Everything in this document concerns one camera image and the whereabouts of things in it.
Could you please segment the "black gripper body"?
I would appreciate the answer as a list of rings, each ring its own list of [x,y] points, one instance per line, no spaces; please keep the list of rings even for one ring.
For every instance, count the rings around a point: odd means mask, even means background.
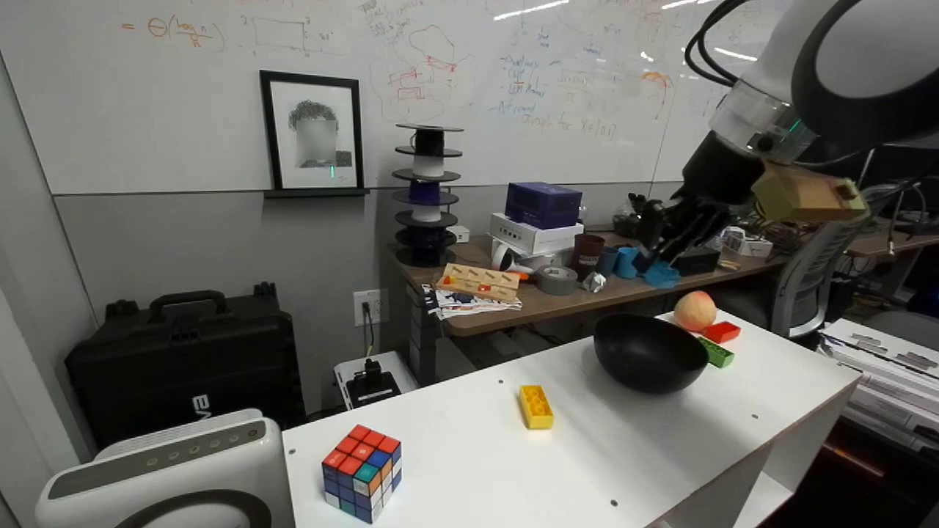
[[[715,237],[733,209],[746,206],[751,184],[762,175],[762,162],[726,146],[708,134],[680,171],[683,181],[665,206],[663,259]]]

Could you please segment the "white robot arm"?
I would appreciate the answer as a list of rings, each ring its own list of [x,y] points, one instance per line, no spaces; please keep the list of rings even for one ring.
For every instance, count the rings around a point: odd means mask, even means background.
[[[746,4],[720,0],[683,46],[683,61],[726,96],[663,209],[655,256],[674,259],[726,230],[768,168],[935,146],[935,0],[793,0],[751,71],[730,73],[708,33]]]

